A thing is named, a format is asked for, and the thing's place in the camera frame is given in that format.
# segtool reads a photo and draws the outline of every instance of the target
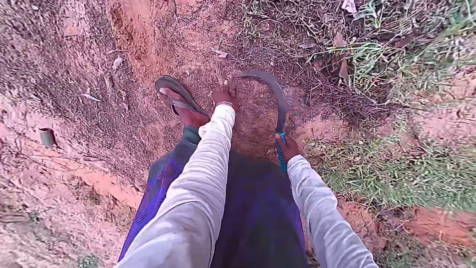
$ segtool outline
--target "foot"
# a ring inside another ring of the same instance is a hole
[[[184,98],[180,96],[180,94],[173,92],[170,88],[163,87],[160,88],[159,91],[160,93],[158,93],[158,96],[160,100],[167,105],[167,107],[170,107],[168,97],[183,102],[185,101]],[[183,120],[183,123],[185,125],[191,125],[193,127],[199,128],[208,123],[208,118],[199,112],[176,106],[175,111],[177,111],[178,115]]]

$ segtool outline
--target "dark gray sandal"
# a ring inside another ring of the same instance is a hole
[[[159,79],[155,81],[155,90],[157,91],[157,93],[160,93],[160,89],[163,87],[169,88],[173,92],[178,93],[185,100],[183,102],[169,97],[170,107],[176,115],[178,115],[178,113],[175,110],[175,106],[199,112],[205,115],[208,120],[210,120],[210,116],[208,116],[207,112],[205,112],[205,110],[203,110],[202,107],[200,107],[200,105],[193,99],[190,92],[188,92],[188,90],[183,87],[179,82],[177,82],[177,80],[175,80],[173,77],[168,75],[161,75]]]

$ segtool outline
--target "person's left hand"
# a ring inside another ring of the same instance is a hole
[[[211,95],[213,101],[215,103],[219,102],[230,102],[233,104],[233,107],[236,107],[235,98],[233,98],[230,94],[230,86],[228,85],[228,80],[223,82],[222,87],[220,85],[216,86],[213,94]]]

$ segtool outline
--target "dark blue pants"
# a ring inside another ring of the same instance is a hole
[[[199,141],[198,130],[186,126],[177,147],[152,164],[119,260],[155,217]],[[287,174],[275,163],[230,152],[225,211],[211,267],[308,267],[299,210]]]

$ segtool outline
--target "white sleeve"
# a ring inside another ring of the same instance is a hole
[[[378,268],[350,224],[337,211],[337,199],[301,155],[288,161],[294,200],[306,220],[322,268]]]
[[[138,233],[117,267],[209,267],[225,209],[235,111],[215,108],[202,140],[174,180],[157,215]]]

